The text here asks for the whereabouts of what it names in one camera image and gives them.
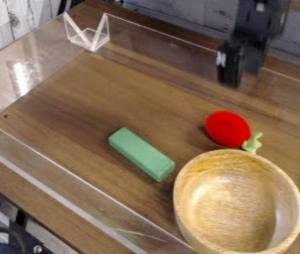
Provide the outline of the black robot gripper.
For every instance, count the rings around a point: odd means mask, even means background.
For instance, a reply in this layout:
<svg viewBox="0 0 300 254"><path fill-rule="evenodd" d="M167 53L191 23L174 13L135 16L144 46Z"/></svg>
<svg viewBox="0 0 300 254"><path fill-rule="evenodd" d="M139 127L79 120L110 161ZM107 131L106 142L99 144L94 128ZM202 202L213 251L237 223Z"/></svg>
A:
<svg viewBox="0 0 300 254"><path fill-rule="evenodd" d="M266 46L284 31L289 7L290 0L238 0L233 31L217 50L221 84L239 86L242 64L246 72L258 73Z"/></svg>

